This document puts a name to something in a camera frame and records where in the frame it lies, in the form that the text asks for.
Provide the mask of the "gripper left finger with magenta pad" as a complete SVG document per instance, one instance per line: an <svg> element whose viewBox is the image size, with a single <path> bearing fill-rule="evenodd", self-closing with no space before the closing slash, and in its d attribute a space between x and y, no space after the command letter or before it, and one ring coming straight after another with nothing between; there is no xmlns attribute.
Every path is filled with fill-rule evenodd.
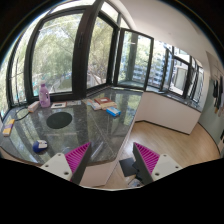
<svg viewBox="0 0 224 224"><path fill-rule="evenodd" d="M88 142L66 154L57 153L41 169L79 185L91 153L91 143Z"/></svg>

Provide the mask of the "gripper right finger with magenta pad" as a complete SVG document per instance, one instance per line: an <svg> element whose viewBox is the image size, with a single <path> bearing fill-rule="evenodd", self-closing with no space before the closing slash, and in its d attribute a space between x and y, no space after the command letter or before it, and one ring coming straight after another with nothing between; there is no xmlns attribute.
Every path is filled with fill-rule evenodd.
<svg viewBox="0 0 224 224"><path fill-rule="evenodd" d="M144 185L182 169L168 154L158 154L136 142L133 143L133 154L138 176Z"/></svg>

